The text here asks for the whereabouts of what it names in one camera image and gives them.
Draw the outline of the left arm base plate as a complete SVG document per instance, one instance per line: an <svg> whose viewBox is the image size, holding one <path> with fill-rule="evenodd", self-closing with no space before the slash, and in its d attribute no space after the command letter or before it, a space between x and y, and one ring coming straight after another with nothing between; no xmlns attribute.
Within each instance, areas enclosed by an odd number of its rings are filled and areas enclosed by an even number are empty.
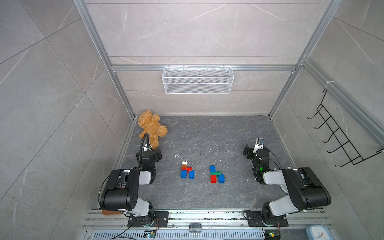
<svg viewBox="0 0 384 240"><path fill-rule="evenodd" d="M134 217L130 215L127 227L133 228L165 228L168 226L169 212L154 211L145 217Z"/></svg>

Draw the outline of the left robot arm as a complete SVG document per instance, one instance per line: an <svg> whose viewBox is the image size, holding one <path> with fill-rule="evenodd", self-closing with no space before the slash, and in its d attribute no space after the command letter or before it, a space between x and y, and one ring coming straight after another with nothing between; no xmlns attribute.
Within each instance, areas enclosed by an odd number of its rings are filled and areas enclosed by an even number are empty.
<svg viewBox="0 0 384 240"><path fill-rule="evenodd" d="M139 186L155 181L156 163L162 159L162 154L152 148L148 133L144 135L136 157L137 167L111 171L99 190L98 202L102 210L124 212L141 221L152 222L154 207L139 198Z"/></svg>

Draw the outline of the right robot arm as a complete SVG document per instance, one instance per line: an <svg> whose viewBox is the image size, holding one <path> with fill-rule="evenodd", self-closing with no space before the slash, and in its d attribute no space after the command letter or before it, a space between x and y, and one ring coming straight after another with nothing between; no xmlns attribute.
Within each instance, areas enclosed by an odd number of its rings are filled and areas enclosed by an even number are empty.
<svg viewBox="0 0 384 240"><path fill-rule="evenodd" d="M263 225L278 226L288 214L331 204L331 195L311 168L272 170L269 168L270 153L263 145L253 148L246 145L243 151L243 155L252 160L252 172L259 184L285 188L284 197L263 205L260 216Z"/></svg>

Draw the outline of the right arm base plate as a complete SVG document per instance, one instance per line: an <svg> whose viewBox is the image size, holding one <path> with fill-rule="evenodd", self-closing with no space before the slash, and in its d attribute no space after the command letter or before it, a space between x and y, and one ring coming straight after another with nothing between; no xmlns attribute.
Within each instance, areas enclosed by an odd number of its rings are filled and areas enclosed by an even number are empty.
<svg viewBox="0 0 384 240"><path fill-rule="evenodd" d="M248 221L249 227L288 227L286 216L268 216L262 211L243 211L244 218Z"/></svg>

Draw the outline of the blue lego brick bottom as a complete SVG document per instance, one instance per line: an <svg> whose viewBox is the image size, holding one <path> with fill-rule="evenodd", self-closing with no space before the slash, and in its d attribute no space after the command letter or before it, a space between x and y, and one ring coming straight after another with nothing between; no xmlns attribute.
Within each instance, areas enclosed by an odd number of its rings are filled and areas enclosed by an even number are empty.
<svg viewBox="0 0 384 240"><path fill-rule="evenodd" d="M189 179L194 179L195 178L195 171L189 171Z"/></svg>

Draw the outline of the red square lego brick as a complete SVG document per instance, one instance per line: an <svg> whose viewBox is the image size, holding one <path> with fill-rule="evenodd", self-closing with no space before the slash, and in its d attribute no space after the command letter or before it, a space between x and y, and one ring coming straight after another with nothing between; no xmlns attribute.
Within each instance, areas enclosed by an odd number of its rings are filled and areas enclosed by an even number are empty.
<svg viewBox="0 0 384 240"><path fill-rule="evenodd" d="M215 184L217 182L217 176L216 175L211 175L211 183Z"/></svg>

